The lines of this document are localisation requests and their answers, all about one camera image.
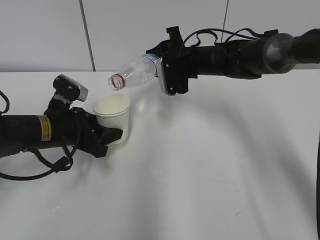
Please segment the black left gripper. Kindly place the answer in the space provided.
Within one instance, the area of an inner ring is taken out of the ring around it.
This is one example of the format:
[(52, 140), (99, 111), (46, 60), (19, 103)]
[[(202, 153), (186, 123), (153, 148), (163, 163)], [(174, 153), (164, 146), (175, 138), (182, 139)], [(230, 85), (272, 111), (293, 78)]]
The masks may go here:
[(83, 108), (52, 98), (44, 115), (51, 124), (51, 140), (47, 148), (74, 146), (96, 158), (105, 157), (108, 145), (121, 139), (123, 130), (98, 124), (96, 117)]

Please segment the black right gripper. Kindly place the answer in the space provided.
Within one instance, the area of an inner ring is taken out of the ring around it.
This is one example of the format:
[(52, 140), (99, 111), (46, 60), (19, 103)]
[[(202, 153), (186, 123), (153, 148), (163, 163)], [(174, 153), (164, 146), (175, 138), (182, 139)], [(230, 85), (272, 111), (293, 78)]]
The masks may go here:
[(167, 28), (166, 33), (169, 39), (161, 41), (145, 53), (162, 58), (168, 86), (173, 88), (175, 94), (185, 94), (189, 91), (189, 78), (196, 77), (191, 70), (191, 51), (200, 45), (200, 41), (186, 47), (178, 26)]

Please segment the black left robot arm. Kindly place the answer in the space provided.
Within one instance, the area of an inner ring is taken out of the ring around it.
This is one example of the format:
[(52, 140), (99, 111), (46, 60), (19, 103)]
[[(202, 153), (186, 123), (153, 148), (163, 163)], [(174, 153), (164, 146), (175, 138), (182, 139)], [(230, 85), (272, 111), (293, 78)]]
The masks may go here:
[(66, 144), (102, 158), (108, 145), (120, 140), (122, 135), (122, 129), (100, 125), (96, 116), (83, 108), (70, 107), (53, 98), (43, 115), (6, 114), (0, 117), (0, 156)]

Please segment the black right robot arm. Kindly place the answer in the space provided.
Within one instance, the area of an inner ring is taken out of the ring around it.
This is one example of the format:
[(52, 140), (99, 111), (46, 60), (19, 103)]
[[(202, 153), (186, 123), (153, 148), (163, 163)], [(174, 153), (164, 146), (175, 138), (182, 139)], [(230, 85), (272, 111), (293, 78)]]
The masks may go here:
[(202, 46), (198, 39), (186, 46), (191, 37), (202, 34), (218, 39), (217, 32), (223, 29), (204, 28), (182, 39), (177, 26), (167, 28), (169, 39), (146, 51), (156, 55), (157, 77), (161, 90), (168, 96), (185, 94), (189, 79), (198, 76), (225, 76), (232, 79), (256, 80), (263, 75), (290, 72), (297, 64), (319, 64), (320, 30), (312, 29), (300, 36), (280, 33), (277, 29), (263, 34), (245, 28), (250, 35), (239, 31), (226, 31), (229, 37)]

